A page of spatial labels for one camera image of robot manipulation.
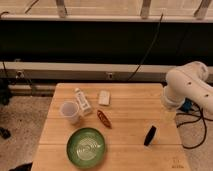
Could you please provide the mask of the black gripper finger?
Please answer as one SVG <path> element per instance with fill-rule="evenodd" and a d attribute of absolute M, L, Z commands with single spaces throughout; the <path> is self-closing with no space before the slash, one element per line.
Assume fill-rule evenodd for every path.
<path fill-rule="evenodd" d="M 156 133 L 156 127 L 152 126 L 145 137 L 145 140 L 144 140 L 145 146 L 148 146 L 151 143 L 151 141 L 153 140 L 155 136 L 155 133 Z"/>

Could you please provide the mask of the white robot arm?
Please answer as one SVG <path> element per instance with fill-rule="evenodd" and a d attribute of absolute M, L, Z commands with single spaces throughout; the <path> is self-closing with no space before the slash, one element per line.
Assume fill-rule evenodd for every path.
<path fill-rule="evenodd" d="M 213 114 L 213 86 L 206 83 L 208 77 L 208 67 L 200 61 L 174 67 L 167 72 L 165 77 L 167 85 L 163 87 L 161 93 L 161 103 L 165 109 L 164 120 L 173 120 L 176 110 L 184 104 L 186 99 L 198 105 L 200 113 L 198 119 L 203 121 L 204 136 L 202 141 L 191 146 L 191 149 L 205 142 L 207 125 L 204 113 Z"/>

